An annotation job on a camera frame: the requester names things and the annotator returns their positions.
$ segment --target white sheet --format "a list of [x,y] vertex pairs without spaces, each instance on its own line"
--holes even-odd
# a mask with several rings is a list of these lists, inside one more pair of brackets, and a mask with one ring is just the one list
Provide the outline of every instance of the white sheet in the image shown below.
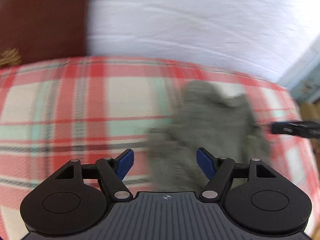
[[277,82],[320,33],[320,0],[90,0],[89,55],[160,57]]

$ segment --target brown fabric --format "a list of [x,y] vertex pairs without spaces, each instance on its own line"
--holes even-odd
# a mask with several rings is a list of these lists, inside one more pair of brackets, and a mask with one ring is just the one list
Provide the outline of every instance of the brown fabric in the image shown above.
[[86,1],[0,0],[0,65],[85,56]]

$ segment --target logo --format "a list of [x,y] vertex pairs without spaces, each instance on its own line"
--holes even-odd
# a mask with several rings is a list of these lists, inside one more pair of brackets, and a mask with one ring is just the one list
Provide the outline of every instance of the logo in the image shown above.
[[171,197],[170,195],[164,195],[163,198],[164,198],[165,200],[168,200],[168,199],[171,199],[171,198],[173,198],[173,197]]

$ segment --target bed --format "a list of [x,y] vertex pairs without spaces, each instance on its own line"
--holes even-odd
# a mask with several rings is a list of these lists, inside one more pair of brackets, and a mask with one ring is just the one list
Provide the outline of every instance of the bed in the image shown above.
[[[247,74],[151,58],[73,57],[0,70],[0,235],[21,239],[22,199],[70,159],[94,163],[135,151],[124,182],[135,194],[152,190],[146,132],[175,114],[181,88],[214,82],[228,95],[244,92],[264,127],[273,167],[311,198],[306,232],[320,215],[320,185],[308,140],[268,133],[273,121],[299,120],[285,88]],[[97,187],[97,181],[86,183]]]

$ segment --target plaid pillow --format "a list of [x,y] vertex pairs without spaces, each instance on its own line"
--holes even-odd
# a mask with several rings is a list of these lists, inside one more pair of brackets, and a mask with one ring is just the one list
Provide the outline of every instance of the plaid pillow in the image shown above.
[[[0,70],[0,235],[26,234],[22,199],[68,160],[81,163],[135,151],[124,179],[135,194],[152,190],[146,131],[171,121],[189,80],[214,82],[229,95],[247,94],[265,127],[273,167],[312,200],[307,233],[320,215],[315,159],[306,139],[271,135],[267,124],[299,120],[289,93],[252,76],[171,60],[81,57]],[[96,181],[86,181],[96,186]]]

